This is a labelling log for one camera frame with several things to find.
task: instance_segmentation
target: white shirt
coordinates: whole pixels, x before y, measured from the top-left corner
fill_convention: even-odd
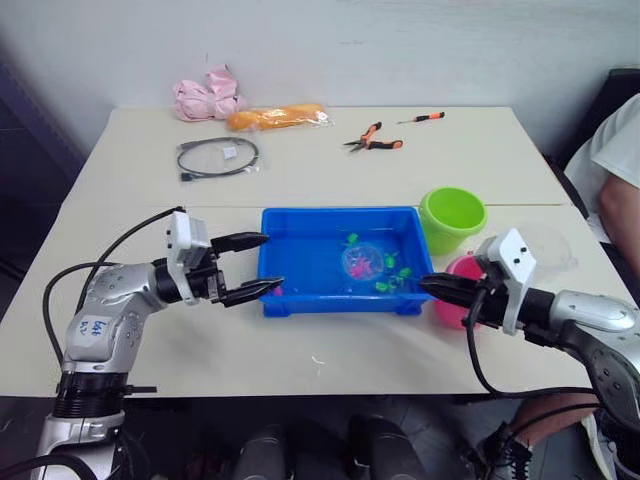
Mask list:
[[[598,194],[613,174],[640,188],[640,94],[600,124],[565,169],[589,211],[587,222],[601,242],[611,243],[598,217]]]

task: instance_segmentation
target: table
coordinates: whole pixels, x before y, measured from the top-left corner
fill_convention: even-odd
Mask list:
[[[44,285],[71,264],[96,258],[133,224],[158,211],[151,206],[110,208],[87,215],[86,206],[66,202],[26,279],[0,324],[0,395],[47,396],[59,379],[40,314]],[[261,208],[192,207],[209,235],[259,228]],[[564,238],[575,262],[547,272],[534,286],[599,292],[630,299],[613,267],[575,207],[492,206],[482,234],[458,252],[436,257],[444,269],[455,255],[476,248],[488,235],[510,226],[542,225]],[[77,228],[83,229],[79,241]],[[113,258],[137,263],[162,257],[160,222],[133,237]],[[229,285],[255,276],[257,251],[225,254],[221,266]],[[62,281],[52,299],[59,336],[68,325],[81,286],[78,276]],[[440,326],[430,306],[417,317],[387,314],[296,315],[265,319],[253,302],[224,309],[201,302],[172,305],[152,316],[130,376],[156,385],[162,396],[293,394],[480,393],[464,334]],[[486,327],[477,331],[487,377],[505,390],[586,386],[583,367],[568,355],[525,343]]]
[[[420,112],[441,120],[396,125]],[[226,136],[224,123],[184,123],[170,110],[116,109],[67,203],[95,206],[229,207],[415,205],[429,190],[457,185],[488,205],[570,204],[568,196],[508,107],[331,108],[332,127],[250,136],[263,171],[211,181],[177,181],[176,147]],[[403,139],[394,151],[348,153],[382,121],[376,139]]]

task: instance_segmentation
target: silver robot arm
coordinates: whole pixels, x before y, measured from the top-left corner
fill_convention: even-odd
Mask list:
[[[478,323],[558,348],[584,364],[598,399],[622,425],[640,431],[640,312],[602,295],[530,288],[536,262],[517,230],[487,239],[476,252],[476,282],[437,273],[421,286],[444,301],[471,306],[487,292]]]
[[[119,443],[123,398],[153,387],[127,385],[149,315],[184,301],[207,298],[229,307],[254,300],[282,283],[258,279],[227,290],[219,255],[254,248],[268,239],[240,233],[209,242],[204,223],[176,212],[167,231],[167,259],[105,268],[91,282],[82,309],[66,335],[62,376],[53,412],[45,419],[38,456],[81,459],[106,479],[124,461]],[[70,478],[62,466],[34,470],[32,479]]]

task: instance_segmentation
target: green plastic cup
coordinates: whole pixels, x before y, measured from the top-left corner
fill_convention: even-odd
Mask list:
[[[424,196],[418,210],[432,255],[453,252],[487,223],[487,210],[480,199],[462,188],[432,190]]]

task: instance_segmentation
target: pink bowl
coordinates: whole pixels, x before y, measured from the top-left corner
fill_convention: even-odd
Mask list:
[[[473,280],[478,280],[483,273],[473,255],[463,255],[462,257],[456,258],[449,264],[446,272]],[[462,325],[462,319],[469,311],[468,308],[452,305],[442,300],[436,300],[433,303],[433,308],[436,311],[437,317],[444,325],[455,330],[464,330],[465,327]]]

